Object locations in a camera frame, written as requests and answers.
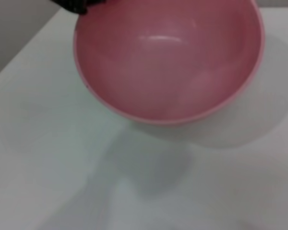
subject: plastic bowl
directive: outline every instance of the plastic bowl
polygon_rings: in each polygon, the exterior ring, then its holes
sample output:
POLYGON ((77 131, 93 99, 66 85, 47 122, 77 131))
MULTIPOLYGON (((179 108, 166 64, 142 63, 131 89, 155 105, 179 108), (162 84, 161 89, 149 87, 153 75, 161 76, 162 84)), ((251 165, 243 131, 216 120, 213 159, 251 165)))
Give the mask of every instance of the plastic bowl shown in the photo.
POLYGON ((253 0, 108 0, 80 16, 74 55, 90 92, 156 125, 205 117, 252 79, 264 49, 253 0))

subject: white table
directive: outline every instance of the white table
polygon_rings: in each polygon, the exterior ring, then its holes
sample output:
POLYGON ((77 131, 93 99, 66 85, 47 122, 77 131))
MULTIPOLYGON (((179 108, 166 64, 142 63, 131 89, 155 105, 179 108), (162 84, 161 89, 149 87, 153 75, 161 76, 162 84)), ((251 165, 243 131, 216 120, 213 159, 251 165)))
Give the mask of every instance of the white table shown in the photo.
POLYGON ((0 74, 0 230, 95 230, 102 209, 101 230, 288 230, 288 9, 262 13, 251 86, 170 129, 90 95, 59 11, 0 74))

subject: white wall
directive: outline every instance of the white wall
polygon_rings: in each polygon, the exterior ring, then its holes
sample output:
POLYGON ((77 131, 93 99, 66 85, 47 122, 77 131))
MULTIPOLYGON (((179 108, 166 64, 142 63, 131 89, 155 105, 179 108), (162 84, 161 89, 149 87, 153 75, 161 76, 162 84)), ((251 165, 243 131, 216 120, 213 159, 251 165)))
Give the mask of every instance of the white wall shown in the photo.
POLYGON ((260 6, 264 7, 288 7, 288 0, 257 0, 260 6))
POLYGON ((0 0, 0 70, 57 10, 49 0, 0 0))

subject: black glove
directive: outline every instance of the black glove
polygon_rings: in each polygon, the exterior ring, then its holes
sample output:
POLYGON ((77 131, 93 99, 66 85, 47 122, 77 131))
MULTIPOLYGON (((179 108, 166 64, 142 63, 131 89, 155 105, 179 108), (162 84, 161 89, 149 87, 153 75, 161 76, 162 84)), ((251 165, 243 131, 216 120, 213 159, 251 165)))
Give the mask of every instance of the black glove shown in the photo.
POLYGON ((105 3, 106 0, 52 0, 56 4, 65 8, 66 10, 77 13, 86 14, 89 5, 105 3))

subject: tabletop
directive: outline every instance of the tabletop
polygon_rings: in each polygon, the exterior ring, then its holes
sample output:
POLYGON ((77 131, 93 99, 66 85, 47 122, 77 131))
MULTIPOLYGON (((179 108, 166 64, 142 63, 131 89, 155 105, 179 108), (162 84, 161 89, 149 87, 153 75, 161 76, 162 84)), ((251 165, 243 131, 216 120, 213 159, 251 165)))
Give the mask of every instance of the tabletop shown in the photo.
POLYGON ((262 14, 265 54, 247 90, 161 128, 87 91, 77 16, 59 11, 0 73, 0 230, 288 230, 288 8, 262 14))

